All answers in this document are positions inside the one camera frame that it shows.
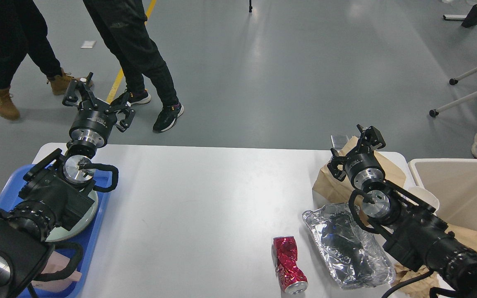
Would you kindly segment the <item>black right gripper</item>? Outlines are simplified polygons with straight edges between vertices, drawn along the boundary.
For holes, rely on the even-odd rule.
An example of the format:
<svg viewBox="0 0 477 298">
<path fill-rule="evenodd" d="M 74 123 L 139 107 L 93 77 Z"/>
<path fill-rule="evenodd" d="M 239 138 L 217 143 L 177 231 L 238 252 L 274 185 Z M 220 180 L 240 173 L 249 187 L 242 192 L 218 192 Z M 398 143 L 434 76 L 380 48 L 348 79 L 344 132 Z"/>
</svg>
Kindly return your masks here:
<svg viewBox="0 0 477 298">
<path fill-rule="evenodd" d="M 355 189 L 374 190 L 385 179 L 385 172 L 373 154 L 386 147 L 382 133 L 374 126 L 364 127 L 357 124 L 360 137 L 356 145 L 356 155 L 340 155 L 336 149 L 330 149 L 331 160 L 327 168 L 332 176 L 342 182 L 346 178 Z"/>
</svg>

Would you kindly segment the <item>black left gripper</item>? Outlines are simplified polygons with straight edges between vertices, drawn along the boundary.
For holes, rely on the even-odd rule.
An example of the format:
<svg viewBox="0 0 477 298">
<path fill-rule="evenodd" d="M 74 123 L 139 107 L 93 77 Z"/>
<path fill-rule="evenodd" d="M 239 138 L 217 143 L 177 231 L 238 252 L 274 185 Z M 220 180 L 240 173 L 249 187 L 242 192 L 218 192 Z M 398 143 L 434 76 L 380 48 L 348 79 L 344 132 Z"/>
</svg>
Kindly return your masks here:
<svg viewBox="0 0 477 298">
<path fill-rule="evenodd" d="M 77 141 L 85 141 L 89 147 L 102 148 L 108 143 L 114 126 L 125 132 L 134 119 L 135 110 L 129 102 L 130 92 L 115 98 L 105 113 L 98 111 L 98 100 L 91 91 L 93 74 L 89 72 L 87 77 L 72 79 L 62 99 L 63 106 L 76 107 L 79 111 L 69 130 L 71 141 L 68 147 Z"/>
</svg>

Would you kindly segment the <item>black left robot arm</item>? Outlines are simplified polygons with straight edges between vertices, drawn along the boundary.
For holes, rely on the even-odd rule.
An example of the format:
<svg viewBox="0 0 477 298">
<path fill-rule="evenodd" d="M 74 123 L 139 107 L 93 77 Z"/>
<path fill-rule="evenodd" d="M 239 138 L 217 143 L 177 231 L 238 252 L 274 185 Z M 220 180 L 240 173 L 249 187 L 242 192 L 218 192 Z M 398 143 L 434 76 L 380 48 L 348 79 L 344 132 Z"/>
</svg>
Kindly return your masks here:
<svg viewBox="0 0 477 298">
<path fill-rule="evenodd" d="M 55 149 L 23 176 L 19 202 L 9 211 L 0 208 L 0 298 L 15 298 L 28 289 L 36 297 L 33 281 L 50 282 L 70 277 L 84 256 L 76 242 L 48 242 L 55 228 L 71 230 L 94 202 L 91 191 L 116 189 L 118 169 L 93 163 L 106 146 L 113 127 L 124 132 L 135 110 L 124 96 L 110 105 L 92 92 L 93 73 L 72 79 L 62 103 L 76 107 L 67 151 Z"/>
</svg>

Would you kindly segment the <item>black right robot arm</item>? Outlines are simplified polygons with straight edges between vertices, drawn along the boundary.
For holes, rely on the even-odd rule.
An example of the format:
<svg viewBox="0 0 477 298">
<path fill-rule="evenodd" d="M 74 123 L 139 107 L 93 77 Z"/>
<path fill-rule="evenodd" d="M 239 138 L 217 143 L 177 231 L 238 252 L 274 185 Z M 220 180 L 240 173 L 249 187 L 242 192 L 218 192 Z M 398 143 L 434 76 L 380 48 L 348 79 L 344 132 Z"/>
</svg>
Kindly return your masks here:
<svg viewBox="0 0 477 298">
<path fill-rule="evenodd" d="M 385 147 L 374 126 L 357 125 L 360 137 L 346 155 L 331 149 L 327 167 L 338 181 L 348 178 L 353 191 L 350 212 L 364 231 L 380 234 L 384 250 L 400 264 L 428 273 L 392 287 L 383 296 L 438 273 L 450 290 L 432 287 L 429 296 L 477 298 L 477 251 L 460 243 L 448 224 L 435 215 L 435 207 L 386 179 L 374 152 Z"/>
</svg>

